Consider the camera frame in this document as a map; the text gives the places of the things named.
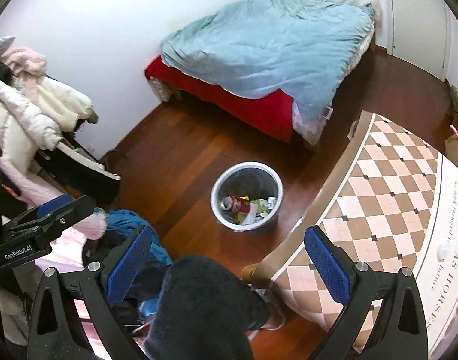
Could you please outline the red cola can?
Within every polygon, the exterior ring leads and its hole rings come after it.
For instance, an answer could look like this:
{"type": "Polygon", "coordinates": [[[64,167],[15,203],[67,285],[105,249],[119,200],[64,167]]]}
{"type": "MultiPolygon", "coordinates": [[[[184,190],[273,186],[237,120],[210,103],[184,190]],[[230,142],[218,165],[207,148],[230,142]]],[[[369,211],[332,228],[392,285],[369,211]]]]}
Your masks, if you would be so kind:
{"type": "Polygon", "coordinates": [[[219,203],[220,208],[231,214],[247,215],[251,211],[251,203],[247,199],[227,195],[219,203]]]}

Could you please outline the pink fluffy cloth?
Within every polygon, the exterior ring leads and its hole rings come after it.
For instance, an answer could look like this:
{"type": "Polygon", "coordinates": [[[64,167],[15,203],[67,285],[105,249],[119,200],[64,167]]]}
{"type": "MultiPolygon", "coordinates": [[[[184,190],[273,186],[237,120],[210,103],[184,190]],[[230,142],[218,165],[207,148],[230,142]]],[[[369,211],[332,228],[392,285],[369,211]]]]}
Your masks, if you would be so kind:
{"type": "Polygon", "coordinates": [[[53,215],[75,200],[30,172],[39,149],[51,154],[62,147],[62,133],[72,132],[78,119],[92,111],[89,98],[46,76],[46,57],[27,48],[4,52],[1,61],[12,71],[10,85],[0,85],[0,100],[15,117],[29,140],[1,157],[3,173],[21,192],[20,198],[36,209],[36,217],[53,215]]]}

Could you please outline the checkered tablecloth table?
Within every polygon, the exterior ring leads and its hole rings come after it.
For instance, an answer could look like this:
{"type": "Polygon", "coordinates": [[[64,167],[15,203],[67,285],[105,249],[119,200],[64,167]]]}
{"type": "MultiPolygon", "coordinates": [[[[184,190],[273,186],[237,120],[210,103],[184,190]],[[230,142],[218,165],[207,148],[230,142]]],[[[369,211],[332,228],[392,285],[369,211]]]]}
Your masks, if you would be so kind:
{"type": "Polygon", "coordinates": [[[431,359],[458,354],[458,168],[419,136],[364,111],[305,216],[253,271],[297,314],[329,329],[341,312],[309,259],[318,225],[353,261],[413,271],[431,359]]]}

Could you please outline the black trouser leg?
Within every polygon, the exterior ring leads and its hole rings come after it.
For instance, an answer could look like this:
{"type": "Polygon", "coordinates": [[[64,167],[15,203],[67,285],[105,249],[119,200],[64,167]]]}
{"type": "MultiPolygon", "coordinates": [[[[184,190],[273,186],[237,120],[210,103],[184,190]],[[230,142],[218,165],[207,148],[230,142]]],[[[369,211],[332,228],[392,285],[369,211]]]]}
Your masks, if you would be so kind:
{"type": "Polygon", "coordinates": [[[263,299],[231,271],[188,255],[166,272],[144,352],[149,359],[252,359],[247,333],[269,318],[263,299]]]}

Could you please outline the green carton box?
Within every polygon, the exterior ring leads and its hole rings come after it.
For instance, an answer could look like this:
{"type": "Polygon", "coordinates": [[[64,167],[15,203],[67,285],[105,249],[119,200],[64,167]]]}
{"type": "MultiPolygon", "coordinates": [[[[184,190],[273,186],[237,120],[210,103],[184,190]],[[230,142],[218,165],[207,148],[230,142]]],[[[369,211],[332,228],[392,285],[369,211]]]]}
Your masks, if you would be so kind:
{"type": "Polygon", "coordinates": [[[256,199],[250,202],[251,211],[250,214],[254,217],[265,218],[271,211],[271,205],[268,199],[256,199]]]}

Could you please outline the wooden bed leg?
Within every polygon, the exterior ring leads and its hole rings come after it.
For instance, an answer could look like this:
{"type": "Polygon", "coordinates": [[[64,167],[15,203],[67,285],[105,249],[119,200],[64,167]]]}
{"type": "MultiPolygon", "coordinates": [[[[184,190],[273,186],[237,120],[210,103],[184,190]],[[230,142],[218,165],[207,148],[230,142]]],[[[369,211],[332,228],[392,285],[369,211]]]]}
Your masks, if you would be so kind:
{"type": "Polygon", "coordinates": [[[179,100],[179,101],[183,100],[182,93],[177,88],[174,88],[174,86],[171,86],[170,89],[172,91],[172,94],[176,98],[176,100],[179,100]]]}

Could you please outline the checkered mattress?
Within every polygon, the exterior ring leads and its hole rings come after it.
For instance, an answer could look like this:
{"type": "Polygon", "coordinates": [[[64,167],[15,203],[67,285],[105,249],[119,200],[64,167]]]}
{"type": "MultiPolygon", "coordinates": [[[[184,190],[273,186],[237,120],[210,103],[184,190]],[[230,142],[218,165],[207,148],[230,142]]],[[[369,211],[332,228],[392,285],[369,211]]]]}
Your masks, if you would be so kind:
{"type": "Polygon", "coordinates": [[[332,113],[332,104],[329,103],[318,116],[315,116],[308,122],[304,122],[298,105],[293,102],[293,130],[299,133],[309,145],[316,146],[323,134],[326,122],[331,118],[332,113]]]}

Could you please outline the red bed sheet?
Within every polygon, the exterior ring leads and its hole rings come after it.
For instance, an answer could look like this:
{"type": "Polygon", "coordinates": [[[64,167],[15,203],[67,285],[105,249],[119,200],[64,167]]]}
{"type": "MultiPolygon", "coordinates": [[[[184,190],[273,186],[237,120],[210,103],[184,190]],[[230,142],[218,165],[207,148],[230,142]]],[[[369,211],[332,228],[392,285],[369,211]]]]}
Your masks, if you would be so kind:
{"type": "Polygon", "coordinates": [[[256,99],[239,97],[221,86],[205,83],[166,66],[160,56],[146,67],[144,75],[147,79],[162,80],[204,102],[213,103],[272,138],[285,143],[292,139],[293,98],[280,89],[256,99]]]}

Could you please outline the light blue duvet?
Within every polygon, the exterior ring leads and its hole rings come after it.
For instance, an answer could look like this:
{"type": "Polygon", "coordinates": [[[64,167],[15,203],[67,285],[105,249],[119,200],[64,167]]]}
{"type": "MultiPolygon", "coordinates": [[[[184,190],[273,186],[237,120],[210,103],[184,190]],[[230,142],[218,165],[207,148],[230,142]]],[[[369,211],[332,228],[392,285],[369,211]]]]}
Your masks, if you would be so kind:
{"type": "Polygon", "coordinates": [[[161,43],[165,65],[249,99],[280,89],[301,119],[332,101],[372,30],[372,7],[318,0],[246,0],[198,19],[161,43]]]}

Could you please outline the white door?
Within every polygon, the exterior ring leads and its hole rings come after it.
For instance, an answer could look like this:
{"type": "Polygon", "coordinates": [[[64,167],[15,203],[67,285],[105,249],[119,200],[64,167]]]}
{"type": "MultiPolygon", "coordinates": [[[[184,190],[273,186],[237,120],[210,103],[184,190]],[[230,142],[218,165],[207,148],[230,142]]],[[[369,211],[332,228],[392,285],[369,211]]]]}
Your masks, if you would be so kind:
{"type": "Polygon", "coordinates": [[[391,0],[390,55],[445,80],[450,17],[444,0],[391,0]]]}

